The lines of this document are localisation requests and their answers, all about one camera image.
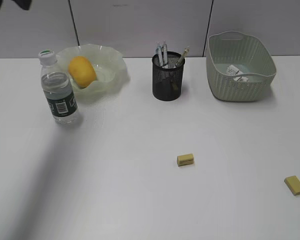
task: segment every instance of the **yellow eraser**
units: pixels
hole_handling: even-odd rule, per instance
[[[176,163],[178,166],[194,164],[194,155],[192,153],[181,155],[176,158]]]
[[[284,182],[293,193],[293,195],[300,194],[300,181],[297,176],[288,176],[284,179]]]

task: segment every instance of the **black mesh pen holder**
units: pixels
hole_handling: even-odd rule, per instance
[[[168,51],[168,68],[161,67],[158,55],[152,57],[152,93],[162,101],[172,101],[181,94],[182,76],[186,60],[177,66],[181,55]]]

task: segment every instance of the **light green basket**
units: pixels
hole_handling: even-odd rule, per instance
[[[226,73],[234,65],[248,82],[235,81]],[[250,35],[226,31],[208,39],[206,74],[212,94],[219,100],[251,102],[263,97],[276,75],[275,63],[261,43]]]

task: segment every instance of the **lemon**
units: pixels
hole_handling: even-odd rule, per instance
[[[76,84],[82,88],[88,87],[90,83],[97,79],[92,64],[84,56],[74,57],[68,65],[68,72]]]

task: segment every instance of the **bottle cap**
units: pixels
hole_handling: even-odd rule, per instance
[[[52,66],[57,62],[57,57],[54,51],[44,50],[38,54],[41,65]]]

